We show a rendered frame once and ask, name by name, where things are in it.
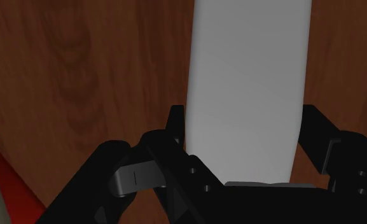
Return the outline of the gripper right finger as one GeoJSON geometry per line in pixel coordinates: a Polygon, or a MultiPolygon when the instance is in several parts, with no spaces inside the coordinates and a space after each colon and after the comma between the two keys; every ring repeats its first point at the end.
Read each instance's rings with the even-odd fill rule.
{"type": "Polygon", "coordinates": [[[303,105],[298,143],[328,191],[367,198],[367,137],[340,130],[314,105],[303,105]]]}

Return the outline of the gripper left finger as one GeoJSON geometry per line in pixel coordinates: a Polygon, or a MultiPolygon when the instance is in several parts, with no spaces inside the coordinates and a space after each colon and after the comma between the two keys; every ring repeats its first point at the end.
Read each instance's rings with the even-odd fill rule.
{"type": "Polygon", "coordinates": [[[35,224],[117,224],[137,192],[156,192],[171,224],[221,224],[223,184],[183,150],[183,106],[136,146],[106,141],[88,157],[35,224]]]}

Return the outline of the brown wooden table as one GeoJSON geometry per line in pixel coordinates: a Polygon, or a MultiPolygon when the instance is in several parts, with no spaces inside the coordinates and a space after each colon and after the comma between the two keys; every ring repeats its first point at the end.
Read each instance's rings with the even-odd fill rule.
{"type": "MultiPolygon", "coordinates": [[[[175,105],[191,155],[194,8],[195,0],[0,0],[0,151],[46,209],[100,144],[136,146],[166,128],[175,105]]],[[[221,224],[367,224],[367,198],[328,191],[329,176],[298,142],[287,183],[220,182],[221,224]]],[[[147,222],[147,208],[166,213],[146,189],[122,216],[147,222]]]]}

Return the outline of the white rounded cylinder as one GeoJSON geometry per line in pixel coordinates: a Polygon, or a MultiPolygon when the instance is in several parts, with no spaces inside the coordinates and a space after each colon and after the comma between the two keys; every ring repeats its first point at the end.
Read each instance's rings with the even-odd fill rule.
{"type": "Polygon", "coordinates": [[[220,181],[287,183],[312,0],[195,0],[186,151],[220,181]]]}

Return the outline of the red robot stand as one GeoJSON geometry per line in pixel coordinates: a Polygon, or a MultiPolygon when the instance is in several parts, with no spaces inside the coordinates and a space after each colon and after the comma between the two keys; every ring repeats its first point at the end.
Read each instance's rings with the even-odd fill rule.
{"type": "Polygon", "coordinates": [[[11,224],[35,224],[45,206],[0,153],[0,193],[11,224]]]}

